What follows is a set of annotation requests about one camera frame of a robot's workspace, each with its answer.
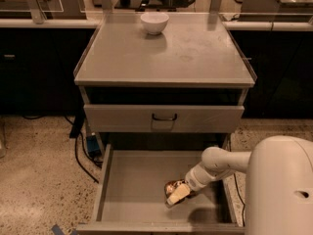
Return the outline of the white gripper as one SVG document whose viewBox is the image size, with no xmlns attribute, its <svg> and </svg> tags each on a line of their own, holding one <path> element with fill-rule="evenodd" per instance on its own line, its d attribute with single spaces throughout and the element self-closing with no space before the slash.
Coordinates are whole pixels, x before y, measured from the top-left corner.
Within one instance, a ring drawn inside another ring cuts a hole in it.
<svg viewBox="0 0 313 235">
<path fill-rule="evenodd" d="M 185 182 L 187 184 L 183 183 L 179 185 L 170 197 L 166 199 L 166 202 L 169 206 L 174 206 L 186 198 L 191 193 L 191 190 L 198 192 L 215 180 L 216 173 L 206 169 L 203 163 L 198 163 L 187 172 L 185 176 Z"/>
</svg>

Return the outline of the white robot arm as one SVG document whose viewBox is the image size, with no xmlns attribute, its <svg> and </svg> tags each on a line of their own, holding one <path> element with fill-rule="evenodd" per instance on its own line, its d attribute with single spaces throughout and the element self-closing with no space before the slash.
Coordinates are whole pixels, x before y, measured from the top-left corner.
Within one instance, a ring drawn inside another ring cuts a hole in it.
<svg viewBox="0 0 313 235">
<path fill-rule="evenodd" d="M 246 176 L 245 235 L 313 234 L 313 142 L 272 136 L 250 152 L 209 147 L 167 193 L 174 206 L 234 172 Z"/>
</svg>

